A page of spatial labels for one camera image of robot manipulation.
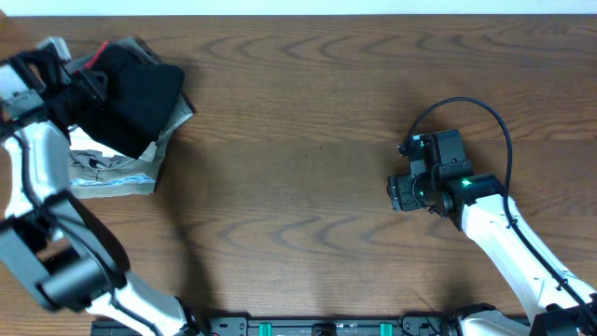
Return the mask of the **black shorts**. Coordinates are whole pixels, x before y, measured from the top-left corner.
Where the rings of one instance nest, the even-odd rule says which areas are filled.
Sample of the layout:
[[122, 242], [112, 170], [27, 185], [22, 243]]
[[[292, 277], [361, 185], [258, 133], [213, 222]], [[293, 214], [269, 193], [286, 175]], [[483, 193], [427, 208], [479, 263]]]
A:
[[138, 159], [172, 116], [184, 72], [166, 63], [141, 63], [119, 45], [109, 45], [90, 70], [107, 74], [106, 100], [79, 115], [76, 125], [92, 140]]

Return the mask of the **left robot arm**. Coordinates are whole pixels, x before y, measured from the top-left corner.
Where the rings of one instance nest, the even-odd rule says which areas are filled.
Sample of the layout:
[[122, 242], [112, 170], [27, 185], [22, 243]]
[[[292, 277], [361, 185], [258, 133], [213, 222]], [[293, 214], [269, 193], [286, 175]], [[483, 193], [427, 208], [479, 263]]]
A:
[[54, 47], [1, 63], [1, 145], [12, 191], [1, 222], [1, 261], [45, 309], [85, 311], [141, 335], [206, 335], [175, 296], [131, 270], [116, 236], [70, 191], [69, 128], [105, 100], [107, 78], [70, 75]]

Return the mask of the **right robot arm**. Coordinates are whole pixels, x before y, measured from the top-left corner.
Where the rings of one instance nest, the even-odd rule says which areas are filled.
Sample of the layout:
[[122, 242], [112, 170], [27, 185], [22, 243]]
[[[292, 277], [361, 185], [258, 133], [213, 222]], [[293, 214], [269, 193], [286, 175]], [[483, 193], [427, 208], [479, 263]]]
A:
[[519, 321], [489, 304], [471, 305], [446, 316], [441, 334], [595, 334], [595, 288], [549, 250], [494, 175], [474, 174], [458, 131], [415, 135], [399, 150], [410, 170], [388, 179], [394, 210], [449, 219], [489, 257], [526, 315]]

